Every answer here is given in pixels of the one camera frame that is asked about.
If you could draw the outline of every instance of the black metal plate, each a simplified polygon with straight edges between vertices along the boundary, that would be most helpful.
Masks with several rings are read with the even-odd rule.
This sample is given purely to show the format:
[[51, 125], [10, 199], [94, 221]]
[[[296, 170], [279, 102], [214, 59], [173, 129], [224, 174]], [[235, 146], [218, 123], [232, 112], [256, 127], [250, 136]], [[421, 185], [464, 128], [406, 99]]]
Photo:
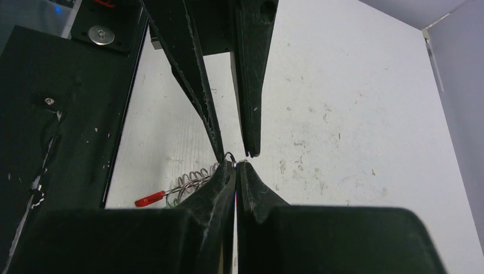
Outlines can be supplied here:
[[221, 163], [224, 149], [220, 126], [191, 6], [184, 0], [141, 0], [141, 4], [175, 79], [200, 115], [215, 157]]
[[14, 28], [0, 57], [0, 269], [37, 176], [45, 201], [26, 227], [52, 209], [103, 206], [146, 16], [141, 22], [129, 55]]
[[190, 2], [203, 55], [226, 53], [232, 49], [232, 28], [227, 0]]
[[445, 273], [408, 210], [284, 204], [237, 165], [239, 273]]
[[105, 7], [92, 0], [82, 2], [72, 25], [72, 38], [94, 45], [87, 33], [93, 26], [103, 26], [115, 34], [114, 41], [103, 47], [118, 52], [128, 53], [133, 45], [136, 25], [140, 18], [141, 5], [119, 5], [115, 8]]
[[203, 229], [183, 209], [53, 212], [33, 228], [11, 273], [193, 273]]

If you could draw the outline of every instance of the coiled spring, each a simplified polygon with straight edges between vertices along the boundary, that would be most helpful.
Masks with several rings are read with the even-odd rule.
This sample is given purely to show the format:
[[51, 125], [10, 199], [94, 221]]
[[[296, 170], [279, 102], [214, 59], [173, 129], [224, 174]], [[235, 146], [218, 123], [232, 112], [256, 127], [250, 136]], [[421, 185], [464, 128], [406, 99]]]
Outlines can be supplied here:
[[[215, 163], [209, 168], [209, 170], [202, 168], [200, 169], [200, 171], [191, 171], [188, 174], [185, 173], [182, 176], [178, 177], [178, 186], [169, 190], [166, 193], [167, 206], [170, 208], [175, 207], [182, 202], [182, 198], [185, 198], [183, 196], [185, 193], [191, 194], [197, 191], [201, 186], [203, 186], [206, 182], [210, 180], [218, 167], [219, 163]], [[170, 195], [174, 193], [178, 193], [178, 195], [176, 198], [173, 199], [173, 202], [170, 202]]]
[[[235, 161], [233, 154], [230, 152], [227, 152], [225, 154], [225, 158], [227, 158], [227, 156], [230, 156], [232, 166], [236, 167], [237, 162]], [[219, 167], [219, 163], [215, 163], [209, 168], [209, 170], [202, 168], [200, 171], [191, 171], [188, 174], [185, 173], [182, 176], [178, 177], [177, 186], [175, 188], [172, 188], [167, 191], [162, 190], [150, 196], [141, 198], [135, 201], [135, 206], [145, 207], [152, 203], [158, 202], [163, 198], [166, 198], [166, 204], [169, 208], [176, 207], [179, 203], [182, 202], [182, 199], [187, 197], [187, 195], [195, 192], [204, 184], [206, 184], [206, 182], [210, 180], [210, 178], [215, 173], [218, 167]], [[173, 198], [173, 201], [170, 201], [170, 196], [175, 193], [178, 193], [177, 197]]]

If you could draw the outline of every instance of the white scratch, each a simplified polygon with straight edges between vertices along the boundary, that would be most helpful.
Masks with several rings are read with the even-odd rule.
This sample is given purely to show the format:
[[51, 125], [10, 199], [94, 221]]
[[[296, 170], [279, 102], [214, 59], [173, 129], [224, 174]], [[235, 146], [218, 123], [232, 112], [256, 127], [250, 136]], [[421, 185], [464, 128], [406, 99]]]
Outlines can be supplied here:
[[34, 195], [30, 196], [29, 202], [27, 202], [27, 208], [25, 210], [25, 213], [22, 216], [22, 219], [20, 220], [20, 223], [18, 224], [17, 230], [15, 232], [15, 238], [12, 241], [12, 245], [10, 246], [10, 252], [9, 252], [9, 258], [7, 259], [7, 265], [3, 269], [2, 274], [6, 274], [7, 271], [9, 270], [10, 263], [12, 261], [12, 257], [14, 256], [15, 249], [17, 248], [18, 244], [18, 239], [20, 238], [20, 234], [22, 233], [23, 230], [23, 225], [25, 224], [25, 220], [27, 220], [27, 215], [29, 214], [30, 206], [32, 205], [32, 200], [34, 198]]
[[55, 114], [57, 115], [57, 122], [60, 122], [62, 117], [62, 112], [57, 111]]
[[47, 147], [47, 153], [46, 153], [46, 156], [44, 158], [44, 162], [42, 163], [42, 167], [45, 167], [47, 157], [49, 157], [50, 148], [52, 147], [52, 142], [54, 142], [54, 138], [50, 139], [49, 146]]
[[32, 182], [32, 186], [30, 187], [31, 189], [35, 190], [39, 186], [39, 181], [41, 180], [41, 176], [37, 176], [35, 180]]

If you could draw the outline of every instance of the metal spring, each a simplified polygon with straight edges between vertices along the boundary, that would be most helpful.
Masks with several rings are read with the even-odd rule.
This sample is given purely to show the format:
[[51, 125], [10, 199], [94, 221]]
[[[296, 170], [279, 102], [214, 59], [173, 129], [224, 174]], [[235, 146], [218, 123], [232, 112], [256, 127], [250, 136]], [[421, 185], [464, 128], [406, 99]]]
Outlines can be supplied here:
[[[225, 158], [227, 158], [227, 156], [230, 156], [232, 166], [236, 167], [237, 162], [235, 161], [233, 154], [230, 152], [227, 152], [225, 154]], [[200, 169], [200, 171], [191, 171], [188, 174], [185, 173], [182, 176], [178, 177], [177, 179], [178, 186], [167, 191], [165, 195], [167, 206], [169, 208], [173, 208], [177, 206], [179, 203], [182, 202], [182, 198], [185, 193], [191, 194], [197, 191], [201, 186], [206, 184], [206, 182], [208, 182], [212, 177], [212, 175], [215, 173], [219, 165], [220, 165], [219, 163], [215, 163], [212, 166], [210, 166], [209, 170], [202, 168]], [[178, 196], [173, 199], [172, 203], [170, 203], [170, 195], [174, 193], [178, 193]]]

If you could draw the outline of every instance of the white wall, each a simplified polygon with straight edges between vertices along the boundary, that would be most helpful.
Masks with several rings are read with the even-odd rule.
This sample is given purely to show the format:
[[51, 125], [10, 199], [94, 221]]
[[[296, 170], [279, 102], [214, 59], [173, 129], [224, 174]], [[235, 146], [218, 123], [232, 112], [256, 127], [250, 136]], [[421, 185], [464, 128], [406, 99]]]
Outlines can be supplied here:
[[[421, 31], [359, 1], [280, 1], [264, 80], [262, 153], [249, 161], [291, 204], [410, 209], [449, 273], [484, 273], [428, 58]], [[242, 160], [229, 55], [204, 60], [224, 148]], [[164, 52], [146, 42], [107, 207], [134, 207], [214, 161]]]
[[450, 136], [484, 248], [484, 1], [429, 28], [431, 59]]
[[419, 30], [469, 0], [360, 0]]

